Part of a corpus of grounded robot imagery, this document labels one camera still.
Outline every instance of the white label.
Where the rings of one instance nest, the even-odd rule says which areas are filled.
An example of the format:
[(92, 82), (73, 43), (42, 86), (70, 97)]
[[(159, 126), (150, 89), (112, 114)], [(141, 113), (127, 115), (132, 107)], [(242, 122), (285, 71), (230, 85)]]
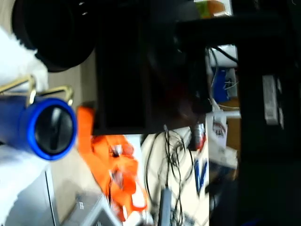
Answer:
[(262, 77), (264, 118), (268, 125), (278, 124), (277, 93), (273, 75)]

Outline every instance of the tangled wires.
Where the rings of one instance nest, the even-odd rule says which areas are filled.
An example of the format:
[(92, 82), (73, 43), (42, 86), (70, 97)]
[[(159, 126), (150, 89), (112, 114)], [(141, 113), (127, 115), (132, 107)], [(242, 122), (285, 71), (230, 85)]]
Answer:
[[(164, 136), (165, 136), (165, 155), (167, 160), (166, 188), (168, 187), (168, 177), (169, 177), (170, 169), (175, 181), (179, 185), (179, 194), (176, 197), (175, 207), (171, 213), (172, 216), (171, 225), (181, 226), (183, 225), (183, 209), (182, 209), (182, 202), (181, 202), (181, 193), (184, 186), (186, 185), (186, 182), (190, 179), (192, 175), (194, 162), (193, 162), (191, 151), (188, 150), (191, 159), (191, 168), (188, 170), (186, 175), (182, 177), (180, 167), (181, 167), (181, 163), (183, 162), (183, 159), (185, 158), (185, 154), (187, 151), (187, 149), (185, 148), (185, 143), (183, 141), (183, 138), (175, 131), (166, 131)], [(176, 143), (173, 146), (170, 144), (171, 138), (176, 139)]]

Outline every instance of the white desk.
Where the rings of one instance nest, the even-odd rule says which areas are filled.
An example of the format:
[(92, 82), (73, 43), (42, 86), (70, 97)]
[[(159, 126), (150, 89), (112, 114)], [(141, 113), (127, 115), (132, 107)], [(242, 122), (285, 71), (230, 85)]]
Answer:
[[(151, 149), (152, 143), (154, 141), (155, 135), (148, 135), (146, 140), (144, 141), (142, 145), (142, 156), (143, 156), (143, 163), (146, 163), (146, 159), (148, 156), (148, 153)], [(185, 154), (185, 159), (183, 160), (180, 171), (181, 176), (184, 177), (186, 172), (190, 170), (191, 167), (191, 158), (189, 155), (189, 152), (187, 151)], [(156, 203), (159, 203), (160, 201), (160, 194), (161, 189), (165, 187), (165, 181), (166, 181), (166, 170), (167, 170), (167, 163), (164, 164), (164, 167), (161, 171), (160, 177), (158, 176), (158, 171), (162, 163), (162, 159), (165, 158), (165, 138), (164, 134), (161, 134), (157, 137), (157, 140), (155, 141), (153, 147), (152, 147), (152, 153), (150, 156), (149, 161), (149, 169), (148, 169), (148, 183), (150, 188), (150, 194), (152, 198), (156, 201)], [(207, 142), (205, 142), (203, 151), (201, 155), (199, 156), (199, 162), (200, 167), (202, 167), (203, 160), (208, 159), (208, 146)], [(179, 193), (179, 185), (175, 181), (174, 176), (172, 175), (172, 172), (170, 170), (169, 172), (169, 188), (173, 191), (172, 196), (172, 208), (175, 205), (176, 197)], [(183, 212), (187, 213), (190, 217), (193, 217), (196, 219), (195, 226), (208, 226), (209, 225), (209, 195), (205, 195), (205, 186), (209, 183), (209, 170), (207, 168), (206, 173), (206, 179), (205, 184), (201, 190), (200, 198), (197, 196), (196, 192), (196, 184), (195, 184), (195, 176), (194, 176), (194, 170), (192, 172), (192, 176), (190, 177), (190, 180), (187, 181), (186, 185), (183, 188), (182, 195), (181, 195), (181, 201), (182, 201), (182, 207)], [(149, 200), (149, 210), (151, 210), (152, 204)]]

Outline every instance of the orange cloth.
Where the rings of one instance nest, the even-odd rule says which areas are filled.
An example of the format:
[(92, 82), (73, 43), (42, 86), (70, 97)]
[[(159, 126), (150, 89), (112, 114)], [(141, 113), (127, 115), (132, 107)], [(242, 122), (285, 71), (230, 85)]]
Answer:
[[(137, 208), (133, 205), (132, 194), (136, 192), (136, 177), (138, 171), (138, 162), (132, 157), (133, 147), (128, 143), (123, 135), (109, 135), (92, 137), (92, 128), (94, 122), (94, 111), (90, 108), (79, 107), (78, 113), (78, 138), (79, 153), (86, 161), (87, 165), (106, 196), (111, 194), (111, 200), (121, 208), (119, 219), (124, 221), (122, 207), (125, 206), (127, 215), (133, 211), (142, 211), (147, 209)], [(121, 145), (123, 154), (114, 157), (112, 148)], [(119, 187), (111, 179), (110, 172), (122, 172), (123, 186)], [(147, 196), (142, 189), (145, 203)]]

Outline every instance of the black cable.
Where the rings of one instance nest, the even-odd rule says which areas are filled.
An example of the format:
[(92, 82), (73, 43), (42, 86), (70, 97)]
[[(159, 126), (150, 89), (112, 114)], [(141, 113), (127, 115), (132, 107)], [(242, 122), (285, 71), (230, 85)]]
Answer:
[[(175, 133), (178, 137), (171, 135), (170, 134), (171, 132)], [(147, 156), (145, 172), (144, 172), (145, 173), (146, 191), (147, 191), (150, 201), (154, 207), (158, 207), (159, 204), (153, 200), (153, 198), (150, 194), (150, 189), (149, 189), (149, 184), (148, 184), (148, 168), (149, 168), (150, 158), (151, 158), (151, 154), (152, 154), (152, 149), (153, 149), (154, 143), (156, 142), (156, 139), (158, 138), (158, 135), (159, 134), (156, 134), (154, 142), (152, 143), (150, 152)], [(166, 131), (164, 133), (164, 136), (165, 136), (165, 145), (166, 145), (165, 146), (165, 154), (166, 154), (166, 161), (167, 161), (166, 186), (168, 186), (168, 178), (169, 178), (169, 170), (170, 169), (171, 169), (174, 179), (179, 184), (179, 194), (177, 197), (175, 197), (176, 204), (175, 204), (175, 208), (171, 214), (171, 216), (172, 216), (171, 225), (182, 226), (183, 225), (183, 208), (182, 208), (181, 194), (182, 194), (184, 186), (186, 185), (187, 181), (191, 178), (191, 175), (193, 173), (194, 161), (193, 161), (191, 151), (188, 150), (189, 154), (190, 154), (190, 158), (191, 158), (191, 169), (186, 173), (185, 177), (183, 178), (181, 176), (181, 172), (180, 172), (180, 166), (181, 166), (181, 162), (182, 162), (183, 158), (180, 159), (180, 157), (181, 157), (180, 154), (183, 153), (183, 156), (185, 156), (186, 148), (185, 148), (184, 140), (183, 140), (182, 136), (175, 131)], [(171, 138), (177, 139), (175, 145), (170, 144)], [(176, 216), (178, 208), (180, 209), (179, 218), (177, 218), (177, 216)]]
[[(184, 186), (186, 185), (186, 182), (190, 179), (190, 177), (192, 175), (194, 162), (193, 162), (193, 157), (192, 157), (191, 151), (189, 150), (190, 158), (191, 158), (191, 169), (185, 175), (184, 179), (182, 179), (181, 172), (180, 172), (179, 153), (184, 152), (184, 154), (185, 154), (186, 149), (185, 149), (185, 143), (184, 143), (182, 136), (179, 135), (178, 133), (176, 133), (176, 134), (180, 137), (180, 139), (177, 138), (179, 141), (177, 141), (175, 146), (172, 148), (171, 152), (170, 152), (170, 149), (166, 150), (166, 159), (168, 162), (168, 166), (171, 167), (171, 170), (172, 170), (175, 180), (179, 183), (179, 195), (176, 199), (174, 212), (172, 213), (172, 221), (176, 222), (177, 226), (181, 226), (183, 224), (183, 208), (182, 208), (181, 194), (182, 194), (182, 190), (183, 190)], [(166, 136), (167, 146), (170, 146), (169, 138), (170, 138), (170, 134), (168, 132), (167, 136)], [(174, 168), (176, 168), (178, 170), (179, 178), (175, 175)], [(180, 213), (179, 213), (180, 217), (179, 217), (179, 219), (176, 219), (178, 205), (180, 208)]]
[(144, 176), (145, 176), (145, 187), (146, 187), (146, 192), (149, 195), (150, 201), (154, 207), (158, 207), (159, 205), (152, 199), (151, 194), (150, 194), (150, 187), (149, 187), (149, 182), (148, 182), (148, 168), (149, 168), (149, 163), (150, 163), (150, 158), (151, 158), (151, 153), (152, 153), (152, 148), (154, 146), (154, 143), (156, 139), (158, 138), (159, 133), (155, 135), (154, 142), (152, 143), (150, 147), (150, 152), (146, 158), (146, 163), (145, 163), (145, 171), (144, 171)]
[(166, 158), (167, 158), (167, 173), (166, 173), (166, 188), (168, 188), (168, 175), (169, 175), (169, 154), (170, 154), (170, 145), (169, 145), (169, 131), (164, 133), (165, 136), (165, 154), (166, 154)]
[(228, 54), (227, 52), (225, 52), (224, 50), (222, 50), (221, 48), (219, 48), (218, 46), (214, 46), (212, 47), (214, 49), (216, 49), (217, 51), (219, 51), (221, 54), (223, 54), (225, 57), (229, 58), (230, 60), (234, 61), (235, 63), (238, 64), (238, 60), (236, 58), (234, 58), (233, 56), (231, 56), (230, 54)]

